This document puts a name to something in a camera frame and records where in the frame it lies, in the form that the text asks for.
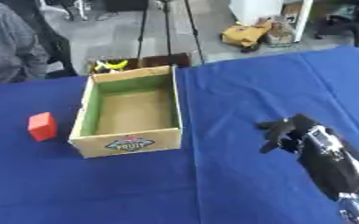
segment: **robotic hand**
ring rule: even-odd
[[[298,154],[299,163],[331,200],[337,201],[339,193],[359,191],[359,173],[347,151],[353,151],[354,157],[359,154],[332,129],[302,114],[276,122],[257,123],[257,128],[265,130],[267,140],[261,153],[280,148]]]

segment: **gray sleeve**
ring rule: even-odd
[[[25,65],[27,80],[44,79],[48,56],[35,31],[19,15],[5,6],[2,22],[14,41],[16,55]]]

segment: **box label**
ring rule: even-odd
[[[140,136],[123,136],[113,143],[106,145],[106,148],[117,151],[139,151],[154,144],[153,140],[146,140]]]

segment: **white cabinet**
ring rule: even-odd
[[[230,9],[242,25],[254,25],[259,18],[280,15],[284,0],[231,0]]]
[[[229,8],[242,25],[254,25],[259,18],[280,15],[284,3],[297,0],[231,0]],[[313,0],[303,0],[295,31],[295,42],[302,38]]]

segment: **tripod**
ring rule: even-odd
[[[170,33],[170,19],[169,19],[169,13],[170,13],[169,2],[171,2],[172,0],[159,0],[159,1],[163,5],[163,12],[165,13],[165,34],[166,34],[168,61],[169,61],[169,66],[172,66],[172,64],[173,64],[173,61],[172,61],[172,41],[171,41],[171,33]],[[187,8],[187,15],[189,17],[189,22],[190,22],[190,24],[192,26],[192,31],[193,31],[193,35],[194,35],[194,41],[196,42],[197,50],[198,50],[199,55],[200,55],[201,64],[204,65],[205,60],[204,60],[204,56],[202,54],[201,44],[200,44],[200,41],[199,41],[199,32],[197,31],[196,25],[194,24],[194,16],[193,16],[191,8],[190,8],[190,3],[189,3],[189,0],[184,0],[184,1],[185,1],[185,6]],[[143,20],[142,20],[142,23],[141,23],[140,36],[138,38],[138,43],[139,43],[138,44],[138,50],[137,50],[137,59],[138,60],[140,60],[141,50],[142,50],[142,46],[143,46],[145,22],[147,20],[147,11],[148,11],[148,7],[145,7],[145,9],[143,11]]]

